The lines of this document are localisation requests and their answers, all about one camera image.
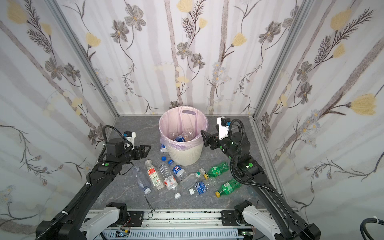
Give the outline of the Pocari Sweat bottle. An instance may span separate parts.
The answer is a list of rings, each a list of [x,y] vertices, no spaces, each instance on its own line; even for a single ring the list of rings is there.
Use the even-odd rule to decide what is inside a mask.
[[[195,131],[192,128],[187,128],[183,133],[175,138],[177,142],[189,142],[195,138]]]

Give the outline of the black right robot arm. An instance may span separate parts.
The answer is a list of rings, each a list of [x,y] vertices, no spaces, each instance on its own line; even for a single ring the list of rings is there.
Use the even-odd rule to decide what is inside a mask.
[[[238,221],[249,224],[269,240],[318,240],[321,231],[315,224],[307,223],[275,189],[261,165],[250,155],[244,124],[239,119],[221,117],[217,133],[201,130],[205,147],[220,149],[230,160],[230,172],[242,185],[250,186],[264,204],[269,216],[254,205],[244,202],[238,205]]]

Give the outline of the small clear bottle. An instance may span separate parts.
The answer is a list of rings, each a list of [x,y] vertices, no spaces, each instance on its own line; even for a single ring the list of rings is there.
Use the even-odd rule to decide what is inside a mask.
[[[148,183],[143,171],[138,166],[134,167],[134,171],[136,174],[136,179],[137,179],[139,188],[142,190],[142,192],[145,195],[150,194],[151,193],[150,184]]]

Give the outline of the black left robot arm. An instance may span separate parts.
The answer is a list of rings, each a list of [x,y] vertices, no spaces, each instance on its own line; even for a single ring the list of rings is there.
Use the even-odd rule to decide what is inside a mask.
[[[51,221],[41,222],[36,229],[37,240],[86,240],[89,231],[82,223],[104,189],[115,179],[123,165],[148,156],[150,145],[134,146],[115,127],[102,127],[104,147],[94,168],[87,173],[86,183],[75,197]]]

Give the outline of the green soda bottle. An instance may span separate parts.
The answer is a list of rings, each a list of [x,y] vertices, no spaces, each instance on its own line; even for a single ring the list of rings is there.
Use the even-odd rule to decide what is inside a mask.
[[[226,162],[213,166],[207,173],[204,174],[205,179],[216,178],[229,170],[229,165]]]
[[[224,183],[220,187],[220,189],[215,192],[215,196],[217,198],[220,198],[221,196],[228,196],[232,194],[235,190],[239,189],[241,186],[241,183],[239,183],[235,179],[231,179],[230,181]]]

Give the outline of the red white label bottle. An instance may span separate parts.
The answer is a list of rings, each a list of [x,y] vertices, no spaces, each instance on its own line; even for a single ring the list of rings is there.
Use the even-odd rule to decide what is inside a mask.
[[[164,182],[159,174],[158,169],[153,165],[151,160],[145,161],[145,166],[147,168],[147,174],[150,178],[150,182],[152,183],[155,190],[161,190],[164,187]]]

